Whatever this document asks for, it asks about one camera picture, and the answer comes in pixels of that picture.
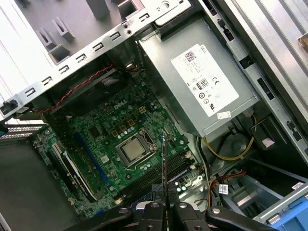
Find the yellow wire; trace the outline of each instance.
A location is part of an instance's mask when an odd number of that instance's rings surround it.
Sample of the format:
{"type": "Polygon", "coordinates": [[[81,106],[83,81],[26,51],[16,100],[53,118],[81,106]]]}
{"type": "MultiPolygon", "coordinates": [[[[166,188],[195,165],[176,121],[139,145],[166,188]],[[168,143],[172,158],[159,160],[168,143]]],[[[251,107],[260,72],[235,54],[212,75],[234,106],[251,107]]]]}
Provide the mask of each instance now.
{"type": "MultiPolygon", "coordinates": [[[[253,117],[253,119],[254,119],[254,121],[255,121],[255,124],[256,124],[256,123],[257,123],[257,119],[256,119],[255,115],[252,115],[252,117],[253,117]]],[[[211,151],[211,153],[214,154],[215,156],[217,156],[218,158],[220,158],[220,159],[222,159],[222,160],[225,160],[225,161],[234,161],[234,160],[242,159],[242,157],[243,157],[244,155],[246,155],[246,154],[249,152],[249,150],[250,150],[252,144],[254,143],[255,138],[252,137],[251,140],[250,140],[250,142],[249,142],[249,144],[247,145],[246,149],[245,149],[241,154],[239,154],[239,155],[236,156],[236,157],[224,157],[224,156],[221,156],[221,155],[217,154],[217,153],[212,149],[212,147],[211,147],[210,144],[207,142],[207,140],[206,140],[205,137],[202,138],[202,140],[204,141],[204,143],[205,143],[205,145],[207,146],[207,148],[211,151]]]]}

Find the motherboard chip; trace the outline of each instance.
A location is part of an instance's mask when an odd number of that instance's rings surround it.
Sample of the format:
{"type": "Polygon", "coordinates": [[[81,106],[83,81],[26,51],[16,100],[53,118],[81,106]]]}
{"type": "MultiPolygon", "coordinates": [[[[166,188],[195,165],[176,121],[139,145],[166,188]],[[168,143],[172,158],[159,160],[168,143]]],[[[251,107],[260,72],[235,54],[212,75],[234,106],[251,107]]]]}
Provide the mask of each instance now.
{"type": "Polygon", "coordinates": [[[91,128],[89,129],[89,132],[91,133],[91,135],[92,135],[93,138],[95,138],[95,139],[101,135],[100,131],[98,131],[97,127],[95,127],[95,126],[94,126],[94,127],[91,127],[91,128]]]}
{"type": "Polygon", "coordinates": [[[112,132],[112,135],[113,135],[114,137],[117,137],[119,134],[118,134],[118,132],[117,132],[116,130],[114,130],[114,131],[112,132]]]}
{"type": "Polygon", "coordinates": [[[122,126],[120,127],[120,129],[121,129],[121,131],[126,131],[125,125],[122,125],[122,126]]]}
{"type": "Polygon", "coordinates": [[[133,161],[145,152],[144,147],[141,145],[137,138],[134,138],[130,142],[127,142],[122,148],[130,161],[133,161]]]}
{"type": "Polygon", "coordinates": [[[130,126],[133,126],[133,125],[135,125],[135,122],[134,122],[134,120],[130,119],[130,120],[128,121],[128,124],[129,124],[130,126]]]}

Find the expansion slot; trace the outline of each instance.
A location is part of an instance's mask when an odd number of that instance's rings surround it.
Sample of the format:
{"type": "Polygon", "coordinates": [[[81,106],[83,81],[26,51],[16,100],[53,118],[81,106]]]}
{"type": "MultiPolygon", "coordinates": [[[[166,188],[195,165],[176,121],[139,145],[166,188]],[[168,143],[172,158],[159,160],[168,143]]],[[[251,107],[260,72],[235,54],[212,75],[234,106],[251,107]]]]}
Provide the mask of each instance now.
{"type": "Polygon", "coordinates": [[[78,191],[77,191],[75,185],[73,184],[73,179],[71,179],[67,175],[67,173],[69,173],[69,172],[68,171],[66,172],[63,169],[59,159],[55,156],[55,154],[53,154],[52,152],[46,152],[46,156],[50,159],[52,166],[56,169],[57,173],[59,174],[59,176],[63,180],[64,184],[67,186],[68,190],[79,200],[80,197],[79,197],[79,194],[78,194],[78,191]]]}
{"type": "Polygon", "coordinates": [[[81,134],[78,133],[78,132],[75,132],[74,133],[74,137],[79,142],[79,144],[83,147],[83,149],[85,150],[86,154],[88,155],[88,157],[90,158],[90,160],[92,161],[92,163],[94,164],[94,166],[96,167],[98,172],[100,173],[100,176],[103,179],[103,181],[105,183],[109,183],[109,180],[108,180],[106,174],[102,170],[102,167],[97,162],[94,154],[91,152],[90,148],[87,146],[87,143],[84,141],[84,139],[82,138],[81,134]]]}
{"type": "MultiPolygon", "coordinates": [[[[184,171],[192,164],[190,159],[185,159],[184,155],[174,155],[168,160],[167,166],[167,180],[170,180],[184,171]]],[[[132,204],[139,198],[151,191],[152,184],[161,183],[162,179],[162,165],[158,165],[150,170],[148,173],[135,180],[127,187],[120,190],[115,203],[119,204],[124,201],[125,204],[132,204]]]]}
{"type": "Polygon", "coordinates": [[[89,187],[87,186],[87,184],[83,180],[79,170],[77,169],[77,167],[74,164],[74,162],[70,159],[70,157],[68,156],[67,152],[64,152],[62,154],[62,160],[63,160],[65,166],[68,168],[69,173],[73,176],[73,178],[75,179],[76,183],[80,187],[81,191],[83,192],[83,194],[88,199],[88,201],[90,201],[90,202],[97,201],[96,197],[92,194],[91,190],[89,189],[89,187]]]}

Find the red and black wire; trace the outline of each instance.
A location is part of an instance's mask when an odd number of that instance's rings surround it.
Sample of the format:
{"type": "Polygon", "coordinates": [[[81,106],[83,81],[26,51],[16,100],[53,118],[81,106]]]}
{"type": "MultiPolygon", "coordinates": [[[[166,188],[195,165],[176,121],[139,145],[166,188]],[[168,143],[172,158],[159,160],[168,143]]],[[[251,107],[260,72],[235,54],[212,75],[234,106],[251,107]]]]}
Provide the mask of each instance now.
{"type": "MultiPolygon", "coordinates": [[[[96,76],[98,76],[99,74],[103,73],[103,72],[108,72],[113,68],[113,64],[110,64],[109,66],[97,71],[96,73],[94,73],[93,75],[91,75],[88,79],[84,80],[82,83],[77,84],[76,86],[74,86],[74,88],[72,88],[71,90],[69,90],[64,96],[62,96],[62,98],[51,108],[48,109],[44,109],[44,110],[39,110],[36,111],[38,113],[43,113],[43,112],[50,112],[53,109],[55,109],[56,107],[58,107],[61,103],[63,103],[63,101],[65,99],[67,99],[74,91],[76,91],[79,87],[91,82],[92,80],[94,80],[94,78],[96,76]]],[[[132,69],[119,69],[120,71],[128,71],[128,72],[144,72],[145,69],[144,68],[140,68],[139,66],[132,68],[132,69]]]]}

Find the power supply label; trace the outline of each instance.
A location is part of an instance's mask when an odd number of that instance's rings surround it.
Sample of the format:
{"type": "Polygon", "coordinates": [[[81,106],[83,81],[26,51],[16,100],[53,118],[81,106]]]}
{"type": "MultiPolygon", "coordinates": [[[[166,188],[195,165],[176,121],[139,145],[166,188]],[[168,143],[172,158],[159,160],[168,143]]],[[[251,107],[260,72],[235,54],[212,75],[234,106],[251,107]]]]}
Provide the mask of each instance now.
{"type": "Polygon", "coordinates": [[[171,62],[208,117],[239,97],[204,45],[194,45],[171,62]]]}

